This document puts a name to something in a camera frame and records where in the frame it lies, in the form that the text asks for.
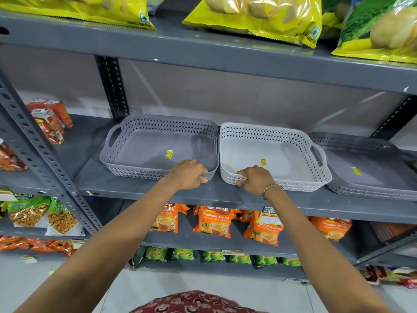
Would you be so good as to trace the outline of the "person's right forearm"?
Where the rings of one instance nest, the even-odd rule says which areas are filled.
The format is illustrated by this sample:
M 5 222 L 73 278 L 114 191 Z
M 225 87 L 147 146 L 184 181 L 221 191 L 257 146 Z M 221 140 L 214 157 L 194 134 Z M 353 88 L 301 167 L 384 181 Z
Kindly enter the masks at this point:
M 282 221 L 301 265 L 328 313 L 394 313 L 282 189 L 269 189 L 265 199 Z

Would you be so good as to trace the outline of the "row of orange sachets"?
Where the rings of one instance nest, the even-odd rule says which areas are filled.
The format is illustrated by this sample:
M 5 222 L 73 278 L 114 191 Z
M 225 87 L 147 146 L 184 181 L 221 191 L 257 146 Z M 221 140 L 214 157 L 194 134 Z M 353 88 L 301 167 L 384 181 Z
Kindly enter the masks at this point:
M 40 253 L 61 252 L 70 257 L 76 252 L 72 242 L 17 236 L 0 236 L 0 252 L 23 249 Z

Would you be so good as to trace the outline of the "red juice carton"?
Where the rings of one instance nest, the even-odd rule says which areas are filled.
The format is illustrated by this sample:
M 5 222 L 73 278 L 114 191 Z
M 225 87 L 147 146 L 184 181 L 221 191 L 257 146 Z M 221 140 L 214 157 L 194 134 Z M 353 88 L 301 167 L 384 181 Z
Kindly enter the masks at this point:
M 31 111 L 31 115 L 51 144 L 60 145 L 65 141 L 64 127 L 53 110 L 35 108 Z
M 26 104 L 26 106 L 31 111 L 35 108 L 46 108 L 52 110 L 57 116 L 63 128 L 70 129 L 73 126 L 73 121 L 62 101 L 35 99 Z

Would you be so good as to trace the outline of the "person's left hand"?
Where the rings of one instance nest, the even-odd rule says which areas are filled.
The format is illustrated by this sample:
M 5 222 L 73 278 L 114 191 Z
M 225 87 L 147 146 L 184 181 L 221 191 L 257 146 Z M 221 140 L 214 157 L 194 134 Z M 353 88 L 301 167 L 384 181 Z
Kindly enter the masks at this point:
M 166 184 L 173 191 L 189 190 L 199 187 L 201 184 L 195 184 L 195 179 L 198 176 L 203 176 L 208 170 L 202 163 L 195 159 L 187 159 L 177 163 L 168 174 L 166 174 L 161 181 Z

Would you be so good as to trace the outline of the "yellow and green chips bag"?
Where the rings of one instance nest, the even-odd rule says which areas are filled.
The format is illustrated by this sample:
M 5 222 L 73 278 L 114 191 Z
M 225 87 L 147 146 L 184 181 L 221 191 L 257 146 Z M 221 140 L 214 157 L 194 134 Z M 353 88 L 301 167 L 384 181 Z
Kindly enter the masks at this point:
M 417 0 L 351 0 L 331 54 L 417 65 Z

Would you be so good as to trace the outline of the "brown packets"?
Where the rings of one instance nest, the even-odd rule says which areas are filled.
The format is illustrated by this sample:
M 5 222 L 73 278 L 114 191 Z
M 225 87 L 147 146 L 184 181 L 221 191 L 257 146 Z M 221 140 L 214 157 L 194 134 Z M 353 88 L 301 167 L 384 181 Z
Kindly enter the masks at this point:
M 393 243 L 417 231 L 417 225 L 370 221 L 369 225 L 378 241 L 383 244 Z

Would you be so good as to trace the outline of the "row of green packets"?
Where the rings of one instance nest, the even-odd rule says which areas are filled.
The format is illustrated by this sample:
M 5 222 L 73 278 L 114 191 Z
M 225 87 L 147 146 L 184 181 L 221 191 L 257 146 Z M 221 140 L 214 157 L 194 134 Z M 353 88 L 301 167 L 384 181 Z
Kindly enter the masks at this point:
M 138 268 L 142 260 L 147 261 L 192 261 L 199 258 L 201 263 L 213 263 L 226 261 L 229 264 L 252 265 L 254 269 L 262 269 L 267 266 L 281 264 L 285 267 L 300 268 L 301 262 L 298 258 L 283 258 L 265 255 L 228 256 L 221 251 L 198 251 L 184 248 L 169 247 L 146 247 L 141 246 L 129 261 L 132 268 Z

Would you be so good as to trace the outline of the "white perforated plastic basket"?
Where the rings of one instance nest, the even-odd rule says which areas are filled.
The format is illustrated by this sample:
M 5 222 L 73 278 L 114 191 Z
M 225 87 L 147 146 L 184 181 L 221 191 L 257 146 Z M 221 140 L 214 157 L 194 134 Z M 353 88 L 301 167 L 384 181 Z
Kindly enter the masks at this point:
M 244 179 L 239 170 L 262 167 L 260 158 L 285 191 L 314 192 L 332 181 L 323 149 L 300 130 L 227 122 L 219 145 L 220 174 L 227 184 Z

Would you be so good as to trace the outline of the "person's right hand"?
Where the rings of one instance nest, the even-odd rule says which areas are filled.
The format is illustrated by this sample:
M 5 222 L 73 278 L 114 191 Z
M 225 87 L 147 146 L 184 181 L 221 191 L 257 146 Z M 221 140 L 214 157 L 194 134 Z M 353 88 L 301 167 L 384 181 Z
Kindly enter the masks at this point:
M 248 179 L 249 182 L 243 188 L 257 196 L 265 198 L 265 193 L 269 189 L 282 189 L 279 184 L 277 184 L 272 175 L 268 170 L 259 166 L 252 166 L 242 170 L 237 171 L 237 174 Z

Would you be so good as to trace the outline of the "grey metal shelf rack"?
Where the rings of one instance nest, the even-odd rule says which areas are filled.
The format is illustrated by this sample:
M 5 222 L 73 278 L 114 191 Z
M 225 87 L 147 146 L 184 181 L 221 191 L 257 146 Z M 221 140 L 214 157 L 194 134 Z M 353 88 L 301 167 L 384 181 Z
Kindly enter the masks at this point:
M 369 89 L 377 89 L 376 80 L 370 77 L 375 75 L 383 81 L 389 80 L 390 75 L 398 76 L 404 80 L 405 75 L 411 75 L 417 79 L 417 69 L 411 67 L 384 66 L 376 63 L 343 62 L 340 59 L 331 58 L 329 54 L 324 56 L 321 49 L 318 53 L 313 50 L 313 55 L 308 56 L 307 50 L 296 48 L 295 52 L 284 52 L 289 45 L 274 45 L 271 49 L 265 47 L 265 42 L 243 38 L 231 38 L 227 35 L 213 34 L 210 32 L 195 32 L 182 28 L 179 24 L 170 25 L 176 18 L 174 12 L 166 11 L 164 17 L 157 17 L 157 24 L 162 27 L 161 32 L 145 30 L 133 31 L 124 27 L 103 27 L 100 24 L 81 24 L 75 20 L 60 20 L 48 17 L 36 18 L 19 13 L 8 13 L 0 10 L 0 46 L 24 46 L 31 49 L 45 49 L 58 52 L 75 52 L 77 54 L 95 54 L 98 72 L 101 75 L 103 89 L 107 98 L 111 94 L 124 94 L 123 80 L 127 76 L 120 77 L 117 73 L 120 67 L 118 58 L 140 62 L 150 62 L 157 66 L 171 65 L 186 68 L 194 68 L 203 71 L 227 72 L 250 76 L 265 76 L 267 78 L 282 78 L 285 80 L 312 80 L 307 75 L 313 67 L 324 71 L 324 78 L 319 75 L 316 81 L 324 85 L 369 84 Z M 409 96 L 386 118 L 382 132 L 376 133 L 380 137 L 393 137 L 411 119 L 411 115 L 417 116 L 416 96 Z M 137 200 L 152 186 L 156 180 L 123 178 L 113 175 L 99 160 L 100 147 L 104 147 L 105 137 L 115 124 L 123 119 L 123 115 L 116 115 L 116 119 L 105 119 L 87 115 L 75 115 L 75 131 L 70 133 L 70 141 L 58 154 L 60 163 L 72 178 L 78 190 L 84 198 L 100 197 L 112 198 L 109 208 L 99 208 L 98 203 L 91 207 L 93 216 L 97 221 L 110 220 L 126 207 L 127 200 Z M 7 186 L 13 193 L 45 195 L 46 187 L 29 169 L 26 172 L 0 171 L 0 185 Z M 417 224 L 417 201 L 387 200 L 363 196 L 341 196 L 322 187 L 315 192 L 290 191 L 289 195 L 296 203 L 306 204 L 301 206 L 304 213 L 322 215 L 331 212 L 337 216 L 352 216 L 354 220 L 361 221 L 389 221 L 393 223 Z M 220 165 L 215 175 L 207 184 L 194 190 L 179 191 L 172 200 L 196 204 L 213 203 L 222 204 L 232 208 L 260 208 L 263 207 L 261 199 L 244 193 L 235 185 L 223 182 L 220 176 Z M 368 227 L 358 227 L 359 232 L 365 238 L 377 243 L 377 237 Z M 372 262 L 381 262 L 378 265 L 394 265 L 384 263 L 383 258 L 399 264 L 412 264 L 417 260 L 405 260 L 405 256 L 394 256 L 394 251 L 406 249 L 413 242 L 417 242 L 417 231 L 390 244 L 377 243 L 380 247 L 365 251 L 359 258 L 352 252 L 359 251 L 358 246 L 369 247 L 363 242 L 355 241 L 359 236 L 355 234 L 347 236 L 345 245 L 340 246 L 348 259 L 357 268 L 371 265 Z

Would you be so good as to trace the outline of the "grey slotted-angle shelf rack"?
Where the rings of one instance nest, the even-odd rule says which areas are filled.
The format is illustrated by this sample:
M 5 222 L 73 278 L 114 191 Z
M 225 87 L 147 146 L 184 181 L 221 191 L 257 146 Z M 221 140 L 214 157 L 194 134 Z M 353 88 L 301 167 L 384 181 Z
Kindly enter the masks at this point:
M 0 137 L 44 184 L 46 195 L 56 196 L 83 225 L 84 241 L 98 231 L 101 223 L 1 67 Z

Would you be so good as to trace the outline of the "green and white snack packet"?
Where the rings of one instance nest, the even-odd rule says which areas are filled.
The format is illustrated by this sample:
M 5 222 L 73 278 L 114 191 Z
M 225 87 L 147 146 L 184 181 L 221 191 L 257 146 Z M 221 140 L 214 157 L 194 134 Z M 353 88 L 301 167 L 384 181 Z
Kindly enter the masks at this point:
M 6 210 L 14 227 L 48 227 L 48 209 L 52 198 L 49 196 L 15 194 L 16 201 L 8 201 Z
M 46 236 L 85 236 L 83 225 L 57 198 L 51 197 Z

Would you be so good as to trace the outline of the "pile of mixed colourful packets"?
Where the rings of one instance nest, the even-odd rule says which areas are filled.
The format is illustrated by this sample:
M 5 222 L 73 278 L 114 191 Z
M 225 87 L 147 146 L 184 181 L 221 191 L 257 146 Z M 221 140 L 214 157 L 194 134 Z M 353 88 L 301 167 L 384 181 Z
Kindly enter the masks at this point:
M 359 272 L 370 285 L 393 283 L 417 289 L 417 268 L 367 265 Z

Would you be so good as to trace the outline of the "red patterned garment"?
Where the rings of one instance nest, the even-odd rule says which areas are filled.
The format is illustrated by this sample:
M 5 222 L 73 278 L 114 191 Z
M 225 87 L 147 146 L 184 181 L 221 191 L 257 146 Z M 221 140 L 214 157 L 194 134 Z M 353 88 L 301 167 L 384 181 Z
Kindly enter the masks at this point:
M 155 298 L 129 313 L 268 313 L 200 290 Z

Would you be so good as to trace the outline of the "grey perforated plastic basket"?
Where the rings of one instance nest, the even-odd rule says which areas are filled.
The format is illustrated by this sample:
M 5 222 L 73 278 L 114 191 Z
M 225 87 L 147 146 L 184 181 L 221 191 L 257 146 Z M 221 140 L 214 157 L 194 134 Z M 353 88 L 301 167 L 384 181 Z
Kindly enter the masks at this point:
M 312 132 L 327 160 L 332 181 L 326 186 L 337 194 L 387 200 L 417 201 L 417 173 L 401 158 L 392 143 L 372 137 Z M 356 176 L 351 166 L 360 170 Z
M 179 162 L 195 159 L 208 170 L 209 181 L 219 166 L 219 133 L 210 120 L 132 114 L 113 126 L 99 155 L 115 176 L 159 180 Z M 172 159 L 166 159 L 173 150 Z

